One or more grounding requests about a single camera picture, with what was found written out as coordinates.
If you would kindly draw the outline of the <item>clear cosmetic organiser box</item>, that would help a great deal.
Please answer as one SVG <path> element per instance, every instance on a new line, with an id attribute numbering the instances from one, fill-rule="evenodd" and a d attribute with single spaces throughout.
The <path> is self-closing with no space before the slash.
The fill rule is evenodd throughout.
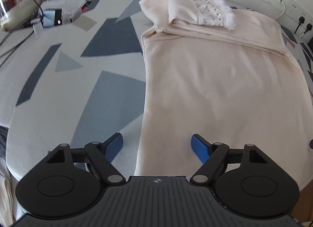
<path id="1" fill-rule="evenodd" d="M 1 28 L 11 31 L 27 20 L 36 9 L 33 0 L 1 0 Z"/>

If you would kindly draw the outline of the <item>geometric patterned mat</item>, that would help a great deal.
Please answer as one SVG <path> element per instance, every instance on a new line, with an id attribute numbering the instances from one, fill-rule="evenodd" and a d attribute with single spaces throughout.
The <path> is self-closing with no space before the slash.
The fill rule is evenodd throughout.
<path id="1" fill-rule="evenodd" d="M 74 23 L 31 37 L 5 66 L 1 85 L 13 96 L 6 164 L 17 180 L 59 144 L 79 148 L 116 132 L 124 146 L 113 163 L 135 175 L 146 93 L 141 37 L 153 27 L 140 1 L 94 0 Z M 312 99 L 312 53 L 280 27 Z"/>

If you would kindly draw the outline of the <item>white wall socket panel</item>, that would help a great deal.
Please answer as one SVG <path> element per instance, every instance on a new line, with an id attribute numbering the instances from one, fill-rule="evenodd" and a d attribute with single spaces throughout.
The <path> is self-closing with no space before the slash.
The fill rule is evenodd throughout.
<path id="1" fill-rule="evenodd" d="M 288 16 L 290 19 L 294 20 L 298 24 L 299 17 L 303 16 L 305 18 L 303 27 L 303 31 L 298 29 L 297 33 L 302 37 L 303 33 L 306 30 L 306 26 L 308 23 L 312 24 L 312 15 L 310 15 L 301 5 L 299 5 L 294 0 L 262 0 L 271 6 L 277 8 L 279 11 L 284 12 L 283 15 Z"/>

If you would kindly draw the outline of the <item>black plug left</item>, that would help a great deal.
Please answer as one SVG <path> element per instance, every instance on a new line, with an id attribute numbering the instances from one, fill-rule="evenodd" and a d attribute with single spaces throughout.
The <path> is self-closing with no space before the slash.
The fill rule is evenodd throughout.
<path id="1" fill-rule="evenodd" d="M 297 33 L 299 27 L 300 27 L 302 24 L 304 24 L 304 22 L 305 22 L 305 18 L 304 18 L 303 16 L 299 17 L 299 19 L 298 19 L 298 26 L 296 27 L 296 29 L 295 29 L 295 31 L 294 31 L 294 34 Z"/>

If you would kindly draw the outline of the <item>grey power adapter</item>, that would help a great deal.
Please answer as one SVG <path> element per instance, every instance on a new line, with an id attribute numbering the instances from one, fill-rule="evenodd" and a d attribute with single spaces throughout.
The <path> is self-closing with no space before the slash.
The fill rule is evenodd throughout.
<path id="1" fill-rule="evenodd" d="M 43 12 L 42 24 L 44 28 L 62 25 L 62 9 L 48 9 Z"/>

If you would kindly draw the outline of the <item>cream long-sleeve top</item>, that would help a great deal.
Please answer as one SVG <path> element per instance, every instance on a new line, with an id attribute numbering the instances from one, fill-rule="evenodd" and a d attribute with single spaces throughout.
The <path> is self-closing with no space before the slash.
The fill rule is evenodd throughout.
<path id="1" fill-rule="evenodd" d="M 146 93 L 135 174 L 191 177 L 191 137 L 254 144 L 304 188 L 312 180 L 312 101 L 280 25 L 214 0 L 141 0 Z"/>

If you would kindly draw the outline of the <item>black plug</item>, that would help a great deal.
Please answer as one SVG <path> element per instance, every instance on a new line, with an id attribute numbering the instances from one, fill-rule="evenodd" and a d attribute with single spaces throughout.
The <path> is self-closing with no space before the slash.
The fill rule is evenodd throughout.
<path id="1" fill-rule="evenodd" d="M 294 31 L 294 34 L 297 33 L 299 27 L 300 27 L 302 24 L 304 24 L 304 22 L 305 22 L 305 18 L 304 18 L 303 16 L 299 17 L 299 19 L 298 19 L 298 26 L 296 27 L 296 29 L 295 29 L 295 31 Z"/>
<path id="2" fill-rule="evenodd" d="M 312 24 L 308 23 L 307 26 L 306 26 L 306 30 L 305 30 L 305 32 L 302 35 L 305 35 L 307 32 L 309 32 L 311 30 L 312 30 Z"/>

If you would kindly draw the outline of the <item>black plug right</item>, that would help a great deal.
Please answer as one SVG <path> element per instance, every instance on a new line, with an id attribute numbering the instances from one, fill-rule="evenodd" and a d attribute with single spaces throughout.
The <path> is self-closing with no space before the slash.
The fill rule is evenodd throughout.
<path id="1" fill-rule="evenodd" d="M 307 26 L 306 26 L 306 30 L 305 30 L 305 32 L 302 35 L 305 35 L 307 32 L 309 32 L 311 30 L 312 30 L 312 24 L 308 23 Z"/>

